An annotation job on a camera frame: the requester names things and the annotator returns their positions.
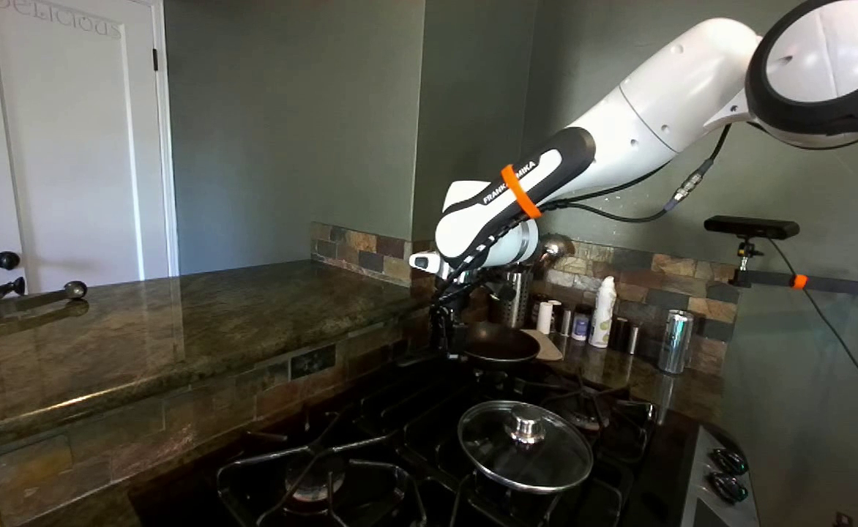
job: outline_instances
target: knob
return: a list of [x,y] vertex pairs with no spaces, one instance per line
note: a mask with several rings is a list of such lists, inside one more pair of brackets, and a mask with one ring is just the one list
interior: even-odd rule
[[21,254],[17,253],[0,253],[0,270],[17,270]]
[[711,462],[724,471],[724,474],[748,474],[748,456],[734,447],[717,447],[711,452]]
[[67,298],[84,298],[89,297],[89,288],[81,282],[67,282],[65,283],[65,297]]
[[749,496],[749,490],[730,474],[710,474],[710,487],[724,505],[742,505]]

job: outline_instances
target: granite countertop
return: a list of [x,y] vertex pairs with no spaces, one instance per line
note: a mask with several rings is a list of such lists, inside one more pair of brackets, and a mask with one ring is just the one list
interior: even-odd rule
[[409,289],[321,263],[95,288],[0,307],[0,443],[402,316]]
[[696,371],[664,374],[645,357],[589,349],[570,341],[557,341],[557,346],[565,357],[553,365],[584,382],[601,383],[606,389],[628,387],[629,395],[649,401],[663,409],[685,412],[692,418],[711,421],[717,415],[724,377]]

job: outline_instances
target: gray wall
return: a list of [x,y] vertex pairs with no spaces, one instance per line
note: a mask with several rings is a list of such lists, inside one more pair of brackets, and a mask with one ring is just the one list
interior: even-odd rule
[[431,234],[452,178],[518,159],[537,13],[540,0],[427,0],[417,234]]
[[[789,7],[793,0],[547,0],[537,27],[525,139],[543,139],[584,115],[696,21],[726,14],[764,33]],[[710,150],[711,139],[657,178],[595,206],[657,210]],[[714,215],[797,219],[802,234],[786,253],[802,273],[858,278],[858,146],[797,153],[734,128],[710,182],[673,216],[617,226],[565,210],[547,229],[589,242],[731,260],[734,240],[699,229]],[[759,266],[781,270],[767,253]],[[858,298],[818,302],[858,354]],[[721,421],[752,456],[764,524],[831,524],[834,510],[858,518],[858,374],[799,294],[759,288],[742,297]]]
[[425,0],[166,0],[181,273],[409,234]]

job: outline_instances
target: glass lid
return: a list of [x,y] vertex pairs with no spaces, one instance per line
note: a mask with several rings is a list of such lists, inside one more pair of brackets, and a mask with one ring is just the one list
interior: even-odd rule
[[521,491],[562,491],[591,474],[591,446],[557,412],[525,401],[483,401],[461,415],[458,439],[488,477]]

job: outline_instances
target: white wall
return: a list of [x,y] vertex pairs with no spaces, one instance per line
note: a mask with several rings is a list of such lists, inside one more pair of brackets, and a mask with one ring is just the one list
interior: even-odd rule
[[409,234],[425,0],[166,0],[185,273]]

